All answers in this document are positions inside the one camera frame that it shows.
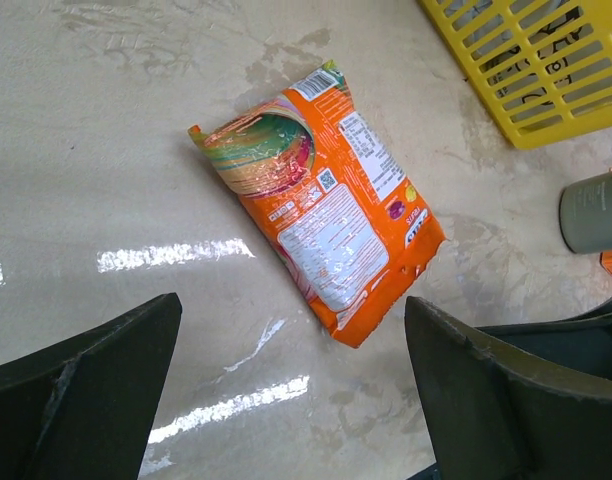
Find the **barcode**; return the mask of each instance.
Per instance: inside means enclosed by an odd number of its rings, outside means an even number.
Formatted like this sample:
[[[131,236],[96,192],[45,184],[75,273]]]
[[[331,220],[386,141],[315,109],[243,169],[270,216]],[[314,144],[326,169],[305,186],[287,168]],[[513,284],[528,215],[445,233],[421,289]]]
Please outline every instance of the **barcode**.
[[[330,190],[337,185],[337,180],[330,171],[330,168],[327,168],[322,173],[317,175],[317,179],[326,193],[330,192]]]
[[[292,86],[309,102],[337,85],[337,80],[321,68]]]

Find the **qr code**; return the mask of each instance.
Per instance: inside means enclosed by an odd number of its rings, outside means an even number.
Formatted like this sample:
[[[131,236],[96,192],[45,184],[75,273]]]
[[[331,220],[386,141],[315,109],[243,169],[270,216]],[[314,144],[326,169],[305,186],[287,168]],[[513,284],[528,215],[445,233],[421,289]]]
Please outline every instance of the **qr code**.
[[[328,193],[332,190],[332,188],[337,185],[337,180],[333,176],[333,173],[330,171],[330,168],[327,168],[322,173],[317,175],[317,180],[319,180],[322,189]]]

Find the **black object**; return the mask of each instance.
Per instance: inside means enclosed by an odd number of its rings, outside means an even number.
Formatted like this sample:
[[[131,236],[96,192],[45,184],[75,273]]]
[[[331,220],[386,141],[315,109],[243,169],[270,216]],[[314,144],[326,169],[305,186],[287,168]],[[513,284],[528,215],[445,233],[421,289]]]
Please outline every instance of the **black object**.
[[[0,366],[0,479],[135,479],[181,319],[161,295]]]
[[[593,312],[478,330],[408,299],[408,348],[443,480],[612,479],[612,299]]]

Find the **orange package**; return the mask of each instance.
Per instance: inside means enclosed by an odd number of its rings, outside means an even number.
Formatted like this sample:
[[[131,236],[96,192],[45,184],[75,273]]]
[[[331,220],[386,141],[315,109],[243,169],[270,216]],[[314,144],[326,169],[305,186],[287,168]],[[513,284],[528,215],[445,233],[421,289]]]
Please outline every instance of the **orange package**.
[[[358,347],[444,240],[329,61],[273,101],[189,129],[333,338]]]

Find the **cylindrical container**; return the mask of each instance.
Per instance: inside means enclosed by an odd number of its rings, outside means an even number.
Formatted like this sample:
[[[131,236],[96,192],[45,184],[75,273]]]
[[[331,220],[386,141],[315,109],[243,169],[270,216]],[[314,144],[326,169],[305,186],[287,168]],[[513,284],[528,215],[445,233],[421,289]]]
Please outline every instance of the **cylindrical container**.
[[[559,204],[559,223],[573,252],[612,250],[612,172],[566,187]]]

